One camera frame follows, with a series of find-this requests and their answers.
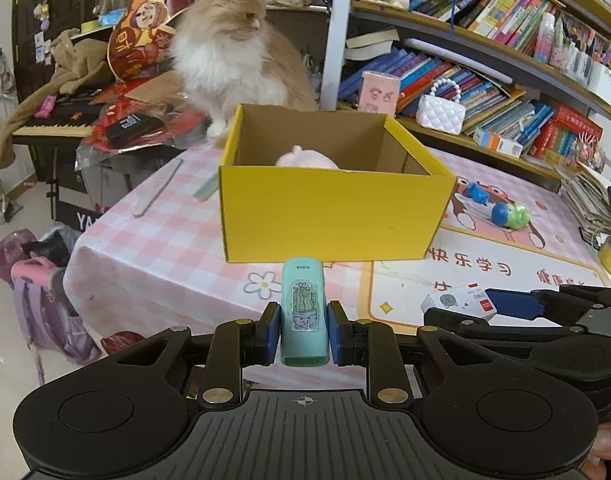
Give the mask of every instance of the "blue string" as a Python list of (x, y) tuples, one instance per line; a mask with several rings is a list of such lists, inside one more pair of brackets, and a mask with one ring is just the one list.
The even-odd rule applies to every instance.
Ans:
[(452, 38), (455, 32), (455, 9), (457, 8), (457, 0), (452, 0), (452, 12), (450, 12), (450, 34), (448, 38)]

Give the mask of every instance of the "human hand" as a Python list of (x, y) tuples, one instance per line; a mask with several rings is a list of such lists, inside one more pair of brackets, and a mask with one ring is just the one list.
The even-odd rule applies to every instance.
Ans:
[(597, 439), (594, 441), (588, 458), (581, 466), (590, 480), (605, 480), (604, 460), (611, 460), (611, 422), (599, 425)]

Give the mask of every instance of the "cat's head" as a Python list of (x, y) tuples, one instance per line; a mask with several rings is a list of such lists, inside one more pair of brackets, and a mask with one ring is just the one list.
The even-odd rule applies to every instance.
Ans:
[(181, 27), (191, 34), (245, 41), (262, 30), (265, 12), (264, 0), (199, 0), (185, 12)]

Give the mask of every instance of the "cat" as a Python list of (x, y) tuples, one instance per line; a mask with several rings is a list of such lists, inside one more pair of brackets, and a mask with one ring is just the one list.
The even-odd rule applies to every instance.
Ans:
[(264, 0), (199, 0), (172, 43), (190, 102), (212, 118), (207, 135), (225, 136), (238, 104), (316, 110), (301, 56), (265, 22)]

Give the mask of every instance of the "cactus sticker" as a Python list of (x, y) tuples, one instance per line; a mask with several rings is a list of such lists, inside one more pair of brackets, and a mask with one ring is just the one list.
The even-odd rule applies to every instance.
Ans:
[(292, 284), (292, 332), (319, 332), (318, 304), (315, 285)]

